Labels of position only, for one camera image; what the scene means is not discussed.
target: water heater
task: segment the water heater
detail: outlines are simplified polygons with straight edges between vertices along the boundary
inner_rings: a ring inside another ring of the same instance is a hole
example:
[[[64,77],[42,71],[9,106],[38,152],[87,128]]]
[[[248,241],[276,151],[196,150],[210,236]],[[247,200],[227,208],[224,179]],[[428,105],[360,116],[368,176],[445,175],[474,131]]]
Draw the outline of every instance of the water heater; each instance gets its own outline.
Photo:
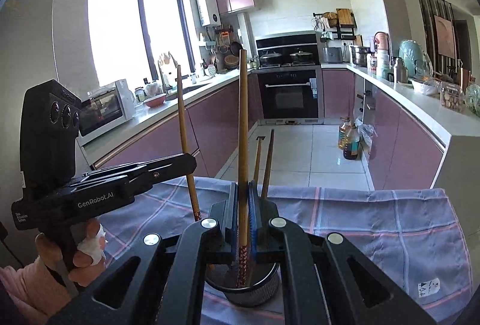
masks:
[[[221,24],[217,0],[197,0],[197,5],[202,26],[219,26]]]

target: microwave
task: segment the microwave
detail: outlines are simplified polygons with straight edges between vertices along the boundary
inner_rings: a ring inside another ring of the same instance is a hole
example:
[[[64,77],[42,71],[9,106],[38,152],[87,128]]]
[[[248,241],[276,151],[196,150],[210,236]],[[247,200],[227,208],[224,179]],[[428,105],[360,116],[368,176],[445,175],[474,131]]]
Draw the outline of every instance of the microwave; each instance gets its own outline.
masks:
[[[125,79],[87,94],[80,110],[78,143],[80,146],[135,116],[134,94]]]

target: human hand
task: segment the human hand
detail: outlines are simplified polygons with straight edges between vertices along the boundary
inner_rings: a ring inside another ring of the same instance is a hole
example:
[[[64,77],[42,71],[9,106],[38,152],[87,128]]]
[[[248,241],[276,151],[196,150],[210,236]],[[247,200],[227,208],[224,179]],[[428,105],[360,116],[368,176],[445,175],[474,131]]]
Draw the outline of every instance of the human hand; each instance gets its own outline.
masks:
[[[100,230],[100,223],[96,219],[90,219],[86,224],[86,236],[87,238],[94,239]],[[105,237],[98,239],[101,250],[105,249]],[[56,270],[56,262],[62,260],[62,251],[57,244],[50,241],[43,233],[39,234],[35,239],[35,245],[37,246],[38,254],[43,263],[51,270]],[[95,280],[105,270],[105,257],[102,257],[100,262],[95,265],[91,265],[93,259],[90,255],[81,251],[76,251],[73,256],[73,264],[75,267],[68,274],[68,279],[78,283],[80,286],[88,286],[93,280]]]

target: oven handle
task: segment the oven handle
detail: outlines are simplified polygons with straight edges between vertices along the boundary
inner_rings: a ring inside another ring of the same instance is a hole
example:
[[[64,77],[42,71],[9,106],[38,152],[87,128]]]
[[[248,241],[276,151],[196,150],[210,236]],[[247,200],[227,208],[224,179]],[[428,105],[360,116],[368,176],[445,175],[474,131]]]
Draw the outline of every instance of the oven handle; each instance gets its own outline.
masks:
[[[275,87],[309,87],[310,82],[306,82],[305,84],[278,84],[278,85],[268,85],[265,84],[265,88],[275,88]]]

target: camera lens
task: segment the camera lens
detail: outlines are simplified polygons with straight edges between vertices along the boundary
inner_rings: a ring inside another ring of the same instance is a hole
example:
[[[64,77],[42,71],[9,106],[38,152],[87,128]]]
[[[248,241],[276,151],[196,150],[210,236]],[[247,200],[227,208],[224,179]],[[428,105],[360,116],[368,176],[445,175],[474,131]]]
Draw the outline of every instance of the camera lens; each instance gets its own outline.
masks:
[[[80,118],[78,117],[78,111],[75,111],[73,114],[73,126],[77,127],[78,123],[80,122]]]
[[[71,109],[69,105],[66,105],[63,108],[63,113],[61,115],[61,122],[64,128],[67,128],[70,125],[71,121]]]
[[[50,107],[50,120],[52,123],[57,123],[57,120],[60,116],[60,106],[58,102],[53,102],[52,107]]]

